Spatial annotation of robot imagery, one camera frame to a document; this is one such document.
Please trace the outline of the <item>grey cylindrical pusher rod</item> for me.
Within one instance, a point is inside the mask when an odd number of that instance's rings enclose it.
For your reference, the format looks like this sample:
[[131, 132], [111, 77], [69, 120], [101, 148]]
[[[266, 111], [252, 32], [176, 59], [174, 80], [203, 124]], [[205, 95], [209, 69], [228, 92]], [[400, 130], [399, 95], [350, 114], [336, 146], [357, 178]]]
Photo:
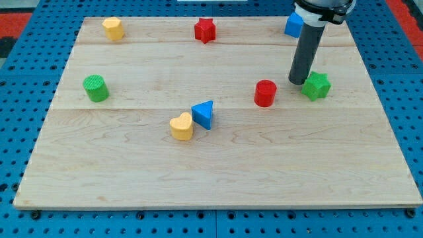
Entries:
[[302, 85], [308, 78], [324, 29], [303, 24], [288, 76], [294, 85]]

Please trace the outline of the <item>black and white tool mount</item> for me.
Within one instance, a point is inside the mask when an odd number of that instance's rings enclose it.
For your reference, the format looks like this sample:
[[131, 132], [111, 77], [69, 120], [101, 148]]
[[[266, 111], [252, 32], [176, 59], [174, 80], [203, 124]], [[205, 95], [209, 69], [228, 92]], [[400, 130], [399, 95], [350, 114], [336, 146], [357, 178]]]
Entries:
[[356, 0], [295, 0], [294, 6], [305, 24], [324, 27], [328, 22], [342, 24], [356, 6]]

